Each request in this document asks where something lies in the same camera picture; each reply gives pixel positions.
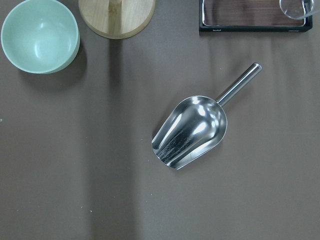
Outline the wooden mug tree stand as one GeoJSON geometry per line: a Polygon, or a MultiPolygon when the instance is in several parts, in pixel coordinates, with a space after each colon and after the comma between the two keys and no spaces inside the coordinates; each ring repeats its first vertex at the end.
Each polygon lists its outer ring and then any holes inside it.
{"type": "Polygon", "coordinates": [[[127,39],[140,33],[151,21],[155,0],[79,0],[86,25],[108,39],[127,39]]]}

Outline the steel ice scoop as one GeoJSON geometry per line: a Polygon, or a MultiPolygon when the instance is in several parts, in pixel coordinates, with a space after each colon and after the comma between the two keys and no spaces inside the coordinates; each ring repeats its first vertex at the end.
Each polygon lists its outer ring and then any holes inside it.
{"type": "Polygon", "coordinates": [[[166,166],[179,170],[215,148],[228,128],[223,106],[262,69],[254,62],[215,99],[194,95],[182,100],[151,141],[157,158],[166,166]]]}

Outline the black framed wooden tray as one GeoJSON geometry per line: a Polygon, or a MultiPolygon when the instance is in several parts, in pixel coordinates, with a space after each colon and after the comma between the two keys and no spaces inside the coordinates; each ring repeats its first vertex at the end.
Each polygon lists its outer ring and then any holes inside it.
{"type": "Polygon", "coordinates": [[[313,28],[313,18],[291,19],[278,0],[200,0],[200,32],[289,32],[313,28]]]}

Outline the clear glass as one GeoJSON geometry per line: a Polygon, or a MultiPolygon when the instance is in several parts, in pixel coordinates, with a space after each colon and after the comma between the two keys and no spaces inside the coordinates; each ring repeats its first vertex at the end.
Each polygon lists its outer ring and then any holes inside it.
{"type": "Polygon", "coordinates": [[[290,19],[301,20],[320,12],[319,0],[279,0],[281,11],[290,19]]]}

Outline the green bowl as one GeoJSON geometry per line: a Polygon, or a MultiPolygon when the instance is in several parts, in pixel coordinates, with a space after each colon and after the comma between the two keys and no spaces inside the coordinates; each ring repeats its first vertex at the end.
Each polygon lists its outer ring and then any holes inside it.
{"type": "Polygon", "coordinates": [[[80,32],[72,12],[57,0],[24,0],[5,18],[0,41],[7,59],[32,74],[66,68],[80,48],[80,32]]]}

